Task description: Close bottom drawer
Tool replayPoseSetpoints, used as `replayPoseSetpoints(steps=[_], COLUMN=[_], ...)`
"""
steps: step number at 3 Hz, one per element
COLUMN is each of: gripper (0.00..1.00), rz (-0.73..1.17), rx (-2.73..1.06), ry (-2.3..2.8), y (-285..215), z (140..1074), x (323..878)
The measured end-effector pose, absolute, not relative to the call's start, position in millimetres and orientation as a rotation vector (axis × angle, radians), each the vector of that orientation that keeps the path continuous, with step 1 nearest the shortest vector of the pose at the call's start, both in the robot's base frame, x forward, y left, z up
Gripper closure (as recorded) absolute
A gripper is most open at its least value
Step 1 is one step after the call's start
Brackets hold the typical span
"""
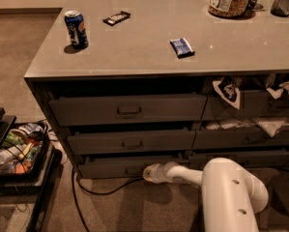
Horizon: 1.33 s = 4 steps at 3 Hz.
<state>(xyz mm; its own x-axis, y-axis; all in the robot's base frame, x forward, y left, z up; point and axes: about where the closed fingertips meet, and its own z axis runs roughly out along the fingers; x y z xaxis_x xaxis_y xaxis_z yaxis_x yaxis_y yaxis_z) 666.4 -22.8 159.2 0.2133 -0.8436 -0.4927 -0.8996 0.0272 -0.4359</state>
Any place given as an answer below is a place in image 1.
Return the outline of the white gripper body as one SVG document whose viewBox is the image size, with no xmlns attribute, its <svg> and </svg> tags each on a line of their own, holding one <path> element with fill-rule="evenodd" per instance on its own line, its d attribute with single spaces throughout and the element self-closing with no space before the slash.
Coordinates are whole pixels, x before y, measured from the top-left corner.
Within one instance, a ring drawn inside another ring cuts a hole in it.
<svg viewBox="0 0 289 232">
<path fill-rule="evenodd" d="M 153 180 L 160 183 L 175 183 L 179 172 L 183 169 L 178 163 L 171 161 L 166 164 L 156 163 L 153 167 Z"/>
</svg>

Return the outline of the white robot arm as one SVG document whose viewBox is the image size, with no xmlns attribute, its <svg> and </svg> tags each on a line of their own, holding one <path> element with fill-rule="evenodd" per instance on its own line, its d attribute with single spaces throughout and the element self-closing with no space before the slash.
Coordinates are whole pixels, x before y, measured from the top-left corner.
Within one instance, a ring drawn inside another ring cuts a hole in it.
<svg viewBox="0 0 289 232">
<path fill-rule="evenodd" d="M 144 169 L 143 178 L 200 187 L 205 232 L 259 232 L 255 215 L 269 201 L 263 182 L 231 159 L 211 159 L 202 170 L 174 161 L 154 163 Z"/>
</svg>

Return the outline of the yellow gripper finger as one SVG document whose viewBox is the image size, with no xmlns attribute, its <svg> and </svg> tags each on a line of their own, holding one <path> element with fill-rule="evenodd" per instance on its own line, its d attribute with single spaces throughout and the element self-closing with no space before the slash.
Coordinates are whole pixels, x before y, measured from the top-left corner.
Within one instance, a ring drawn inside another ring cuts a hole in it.
<svg viewBox="0 0 289 232">
<path fill-rule="evenodd" d="M 143 178 L 152 183 L 159 181 L 159 166 L 157 164 L 147 166 L 143 171 Z"/>
</svg>

